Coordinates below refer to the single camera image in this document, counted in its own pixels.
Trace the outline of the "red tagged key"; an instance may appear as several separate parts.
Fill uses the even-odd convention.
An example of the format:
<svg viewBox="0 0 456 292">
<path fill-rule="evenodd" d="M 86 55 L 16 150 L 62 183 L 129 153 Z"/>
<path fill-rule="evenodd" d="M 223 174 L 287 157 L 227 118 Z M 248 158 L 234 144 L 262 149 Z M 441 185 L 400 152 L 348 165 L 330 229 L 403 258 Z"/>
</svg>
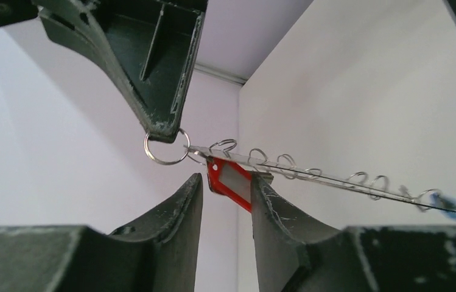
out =
<svg viewBox="0 0 456 292">
<path fill-rule="evenodd" d="M 235 162 L 220 158 L 208 158 L 206 162 L 210 190 L 251 212 L 251 173 Z"/>
</svg>

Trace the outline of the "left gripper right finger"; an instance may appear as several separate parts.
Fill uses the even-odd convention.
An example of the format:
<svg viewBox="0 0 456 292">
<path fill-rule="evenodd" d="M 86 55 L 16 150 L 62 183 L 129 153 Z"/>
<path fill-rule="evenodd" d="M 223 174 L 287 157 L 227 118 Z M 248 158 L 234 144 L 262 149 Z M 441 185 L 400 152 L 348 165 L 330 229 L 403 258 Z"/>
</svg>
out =
<svg viewBox="0 0 456 292">
<path fill-rule="evenodd" d="M 333 228 L 251 179 L 261 291 L 456 291 L 456 225 Z"/>
</svg>

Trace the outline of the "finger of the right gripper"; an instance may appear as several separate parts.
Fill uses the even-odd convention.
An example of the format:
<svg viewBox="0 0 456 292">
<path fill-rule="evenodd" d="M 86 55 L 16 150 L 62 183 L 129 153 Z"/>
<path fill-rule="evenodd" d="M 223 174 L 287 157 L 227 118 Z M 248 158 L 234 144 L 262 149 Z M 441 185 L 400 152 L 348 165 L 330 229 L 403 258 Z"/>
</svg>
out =
<svg viewBox="0 0 456 292">
<path fill-rule="evenodd" d="M 106 73 L 149 139 L 177 137 L 207 1 L 37 1 L 48 38 Z"/>
</svg>

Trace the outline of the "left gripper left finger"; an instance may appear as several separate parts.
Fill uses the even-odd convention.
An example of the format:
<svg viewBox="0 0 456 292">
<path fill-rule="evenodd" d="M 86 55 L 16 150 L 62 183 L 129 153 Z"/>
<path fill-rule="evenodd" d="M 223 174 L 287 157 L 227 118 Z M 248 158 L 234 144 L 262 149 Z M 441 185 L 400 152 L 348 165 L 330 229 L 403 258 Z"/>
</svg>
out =
<svg viewBox="0 0 456 292">
<path fill-rule="evenodd" d="M 195 173 L 110 234 L 85 225 L 0 226 L 0 291 L 194 291 L 202 208 Z"/>
</svg>

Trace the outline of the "blue tagged key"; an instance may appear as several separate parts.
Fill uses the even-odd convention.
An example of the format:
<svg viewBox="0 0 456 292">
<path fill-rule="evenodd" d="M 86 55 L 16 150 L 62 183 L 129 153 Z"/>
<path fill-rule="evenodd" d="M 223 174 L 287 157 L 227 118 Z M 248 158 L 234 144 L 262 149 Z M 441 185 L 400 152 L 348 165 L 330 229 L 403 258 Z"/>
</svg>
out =
<svg viewBox="0 0 456 292">
<path fill-rule="evenodd" d="M 440 192 L 433 192 L 430 195 L 434 208 L 441 211 L 444 216 L 456 222 L 456 199 L 442 195 Z"/>
</svg>

